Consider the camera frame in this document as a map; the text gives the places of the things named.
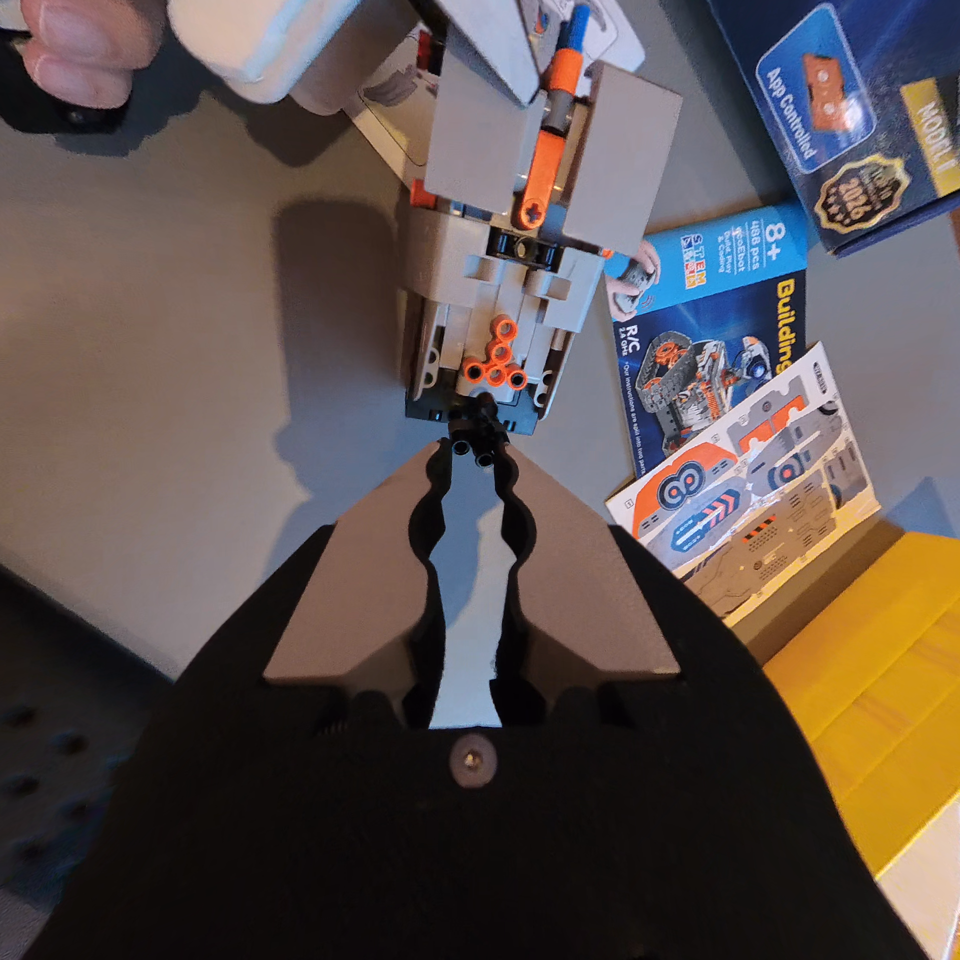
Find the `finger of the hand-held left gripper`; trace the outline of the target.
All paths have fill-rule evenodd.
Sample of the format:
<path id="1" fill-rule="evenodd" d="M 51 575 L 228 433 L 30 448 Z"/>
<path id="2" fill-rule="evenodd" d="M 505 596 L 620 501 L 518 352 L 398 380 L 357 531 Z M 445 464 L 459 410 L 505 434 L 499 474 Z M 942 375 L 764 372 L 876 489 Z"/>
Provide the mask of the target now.
<path id="1" fill-rule="evenodd" d="M 444 39 L 456 28 L 517 102 L 535 99 L 541 73 L 521 2 L 419 1 L 418 14 Z"/>

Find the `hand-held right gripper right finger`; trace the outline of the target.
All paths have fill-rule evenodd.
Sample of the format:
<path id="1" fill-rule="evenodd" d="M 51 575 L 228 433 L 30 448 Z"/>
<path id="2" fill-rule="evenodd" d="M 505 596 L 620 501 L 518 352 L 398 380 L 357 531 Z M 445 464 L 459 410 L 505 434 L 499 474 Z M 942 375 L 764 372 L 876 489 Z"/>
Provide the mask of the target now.
<path id="1" fill-rule="evenodd" d="M 569 689 L 677 676 L 610 526 L 510 443 L 494 480 L 514 556 L 489 682 L 502 724 L 542 722 Z"/>

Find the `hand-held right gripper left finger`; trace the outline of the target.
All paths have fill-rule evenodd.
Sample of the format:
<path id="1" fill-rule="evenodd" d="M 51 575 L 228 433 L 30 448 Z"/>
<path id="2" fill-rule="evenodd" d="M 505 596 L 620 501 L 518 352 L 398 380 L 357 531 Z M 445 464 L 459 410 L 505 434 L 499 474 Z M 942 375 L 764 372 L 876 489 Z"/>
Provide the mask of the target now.
<path id="1" fill-rule="evenodd" d="M 337 521 L 265 670 L 276 685 L 384 693 L 429 724 L 446 624 L 430 553 L 446 530 L 450 441 L 434 441 Z"/>

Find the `small black connector piece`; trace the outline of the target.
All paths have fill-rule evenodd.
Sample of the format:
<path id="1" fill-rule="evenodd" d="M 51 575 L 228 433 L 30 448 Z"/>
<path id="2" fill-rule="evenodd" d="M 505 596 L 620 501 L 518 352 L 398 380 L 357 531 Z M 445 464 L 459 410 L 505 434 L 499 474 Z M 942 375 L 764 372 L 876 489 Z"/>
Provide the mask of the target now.
<path id="1" fill-rule="evenodd" d="M 492 467 L 499 447 L 508 442 L 493 395 L 484 390 L 452 409 L 448 415 L 448 436 L 454 454 L 471 454 L 482 470 Z"/>

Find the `grey building block robot model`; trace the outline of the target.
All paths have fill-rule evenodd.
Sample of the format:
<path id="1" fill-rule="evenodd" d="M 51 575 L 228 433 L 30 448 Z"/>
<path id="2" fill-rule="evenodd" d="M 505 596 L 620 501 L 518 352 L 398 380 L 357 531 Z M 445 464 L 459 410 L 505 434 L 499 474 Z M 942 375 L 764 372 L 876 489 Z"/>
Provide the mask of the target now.
<path id="1" fill-rule="evenodd" d="M 644 238 L 682 98 L 594 63 L 591 10 L 520 2 L 540 74 L 519 103 L 456 28 L 443 41 L 425 177 L 410 190 L 405 413 L 447 425 L 484 391 L 512 433 L 549 412 L 607 259 Z"/>

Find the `grey desk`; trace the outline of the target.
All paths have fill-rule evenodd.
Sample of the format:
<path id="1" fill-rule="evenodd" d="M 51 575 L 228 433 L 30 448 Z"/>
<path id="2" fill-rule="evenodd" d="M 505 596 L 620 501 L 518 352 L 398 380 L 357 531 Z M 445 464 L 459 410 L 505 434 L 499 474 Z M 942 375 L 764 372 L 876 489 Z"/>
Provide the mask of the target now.
<path id="1" fill-rule="evenodd" d="M 683 97 L 655 231 L 785 199 L 702 2 L 624 2 Z M 170 38 L 114 137 L 2 125 L 2 563 L 171 676 L 321 525 L 436 427 L 404 418 L 406 193 L 343 114 L 253 106 Z M 883 507 L 735 628 L 766 658 L 901 531 L 958 537 L 958 250 L 947 216 L 810 251 L 822 341 Z M 603 286 L 551 413 L 517 444 L 605 521 L 633 477 Z M 434 556 L 435 722 L 496 725 L 511 552 L 489 471 L 454 463 Z"/>

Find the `person's left hand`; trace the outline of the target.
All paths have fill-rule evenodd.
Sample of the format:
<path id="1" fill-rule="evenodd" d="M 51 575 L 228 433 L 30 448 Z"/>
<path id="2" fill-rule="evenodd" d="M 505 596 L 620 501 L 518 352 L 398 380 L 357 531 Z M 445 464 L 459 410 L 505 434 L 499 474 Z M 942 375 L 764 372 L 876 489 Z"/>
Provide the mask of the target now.
<path id="1" fill-rule="evenodd" d="M 126 104 L 167 22 L 164 1 L 22 1 L 20 10 L 30 78 L 61 101 L 96 110 Z"/>

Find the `open white assembly manual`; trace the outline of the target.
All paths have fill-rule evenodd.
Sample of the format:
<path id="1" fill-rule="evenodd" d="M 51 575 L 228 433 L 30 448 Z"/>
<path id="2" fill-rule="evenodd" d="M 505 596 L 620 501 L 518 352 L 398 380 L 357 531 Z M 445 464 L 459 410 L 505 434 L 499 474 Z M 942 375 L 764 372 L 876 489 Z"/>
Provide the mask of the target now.
<path id="1" fill-rule="evenodd" d="M 576 97 L 591 96 L 594 64 L 603 62 L 635 73 L 646 53 L 616 1 L 583 1 L 590 9 L 582 40 L 582 68 Z M 419 21 L 359 87 L 346 113 L 405 186 L 426 176 L 429 142 L 439 91 L 446 21 L 426 6 L 438 26 Z"/>

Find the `robot sticker sheet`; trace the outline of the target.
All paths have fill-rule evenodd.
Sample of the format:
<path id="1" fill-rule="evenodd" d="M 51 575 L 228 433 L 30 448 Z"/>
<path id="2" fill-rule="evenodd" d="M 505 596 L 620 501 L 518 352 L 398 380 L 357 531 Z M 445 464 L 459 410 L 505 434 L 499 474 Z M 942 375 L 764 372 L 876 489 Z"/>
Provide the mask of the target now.
<path id="1" fill-rule="evenodd" d="M 880 504 L 817 342 L 606 509 L 733 626 Z"/>

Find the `blue instruction booklet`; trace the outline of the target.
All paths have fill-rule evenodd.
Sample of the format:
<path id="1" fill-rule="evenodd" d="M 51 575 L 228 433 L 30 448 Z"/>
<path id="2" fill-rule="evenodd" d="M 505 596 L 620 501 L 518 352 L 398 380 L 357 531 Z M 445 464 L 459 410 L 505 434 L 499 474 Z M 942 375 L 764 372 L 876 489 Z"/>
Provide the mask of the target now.
<path id="1" fill-rule="evenodd" d="M 798 200 L 666 230 L 604 266 L 636 476 L 807 349 L 809 220 Z"/>

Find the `yellow plastic bin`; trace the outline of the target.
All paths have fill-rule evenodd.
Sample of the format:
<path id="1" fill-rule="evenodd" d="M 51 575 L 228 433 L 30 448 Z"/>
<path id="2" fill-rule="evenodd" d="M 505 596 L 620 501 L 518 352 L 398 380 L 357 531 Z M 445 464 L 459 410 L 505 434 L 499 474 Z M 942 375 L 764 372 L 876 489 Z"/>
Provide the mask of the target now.
<path id="1" fill-rule="evenodd" d="M 958 796 L 958 539 L 905 534 L 763 669 L 879 877 Z"/>

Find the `dark studded edge strip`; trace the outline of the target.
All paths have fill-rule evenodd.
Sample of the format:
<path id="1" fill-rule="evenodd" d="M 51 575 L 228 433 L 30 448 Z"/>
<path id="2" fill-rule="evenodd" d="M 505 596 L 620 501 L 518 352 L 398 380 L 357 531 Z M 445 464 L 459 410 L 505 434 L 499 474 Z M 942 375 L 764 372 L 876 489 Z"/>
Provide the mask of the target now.
<path id="1" fill-rule="evenodd" d="M 171 681 L 1 571 L 1 956 L 20 958 L 100 832 Z"/>

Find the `blue robot kit box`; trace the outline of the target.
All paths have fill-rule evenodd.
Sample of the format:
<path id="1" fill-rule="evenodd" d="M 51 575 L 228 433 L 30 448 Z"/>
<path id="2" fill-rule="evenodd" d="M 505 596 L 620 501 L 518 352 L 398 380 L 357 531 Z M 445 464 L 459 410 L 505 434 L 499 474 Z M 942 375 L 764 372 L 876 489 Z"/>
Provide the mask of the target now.
<path id="1" fill-rule="evenodd" d="M 957 1 L 709 1 L 825 250 L 959 204 Z"/>

